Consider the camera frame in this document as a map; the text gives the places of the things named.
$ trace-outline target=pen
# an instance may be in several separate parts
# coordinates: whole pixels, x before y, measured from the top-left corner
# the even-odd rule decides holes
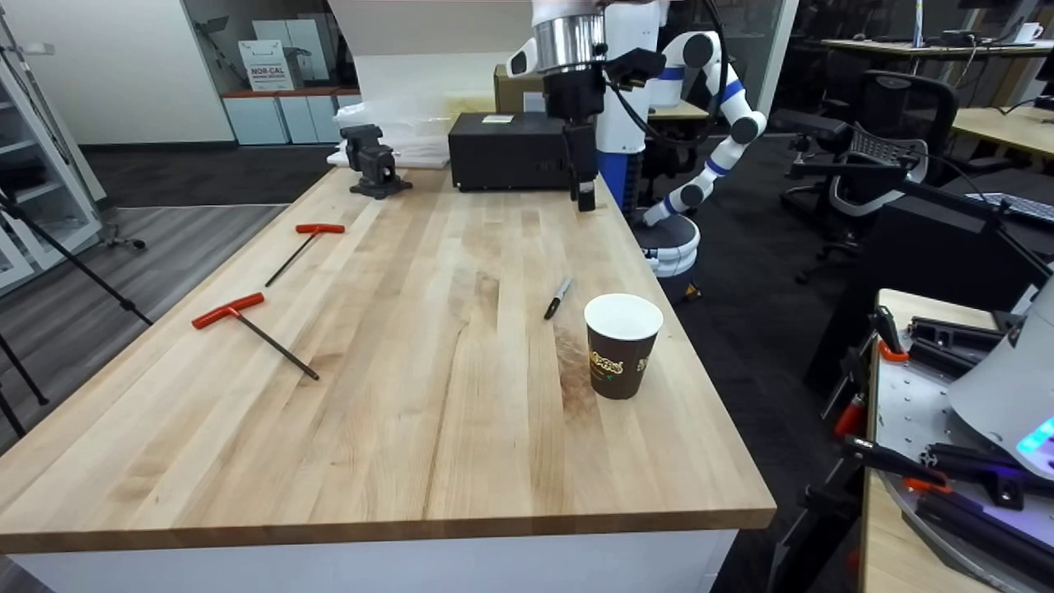
[[[561,302],[568,300],[568,289],[571,289],[571,278],[562,278],[562,280],[556,283],[556,294],[552,294],[545,318],[552,318],[552,317],[556,317]]]

